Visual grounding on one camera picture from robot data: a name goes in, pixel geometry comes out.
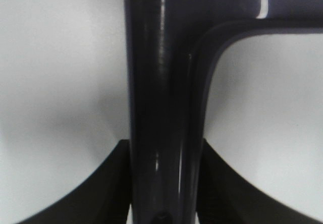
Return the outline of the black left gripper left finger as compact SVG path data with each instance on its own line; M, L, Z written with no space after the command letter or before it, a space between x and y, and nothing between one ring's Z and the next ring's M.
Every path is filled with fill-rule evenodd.
M129 141L121 140L76 189L23 223L126 223L131 203Z

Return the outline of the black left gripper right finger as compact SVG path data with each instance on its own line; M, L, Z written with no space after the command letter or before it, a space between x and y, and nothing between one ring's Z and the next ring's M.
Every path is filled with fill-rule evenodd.
M318 220L257 189L204 141L200 163L200 222L318 223Z

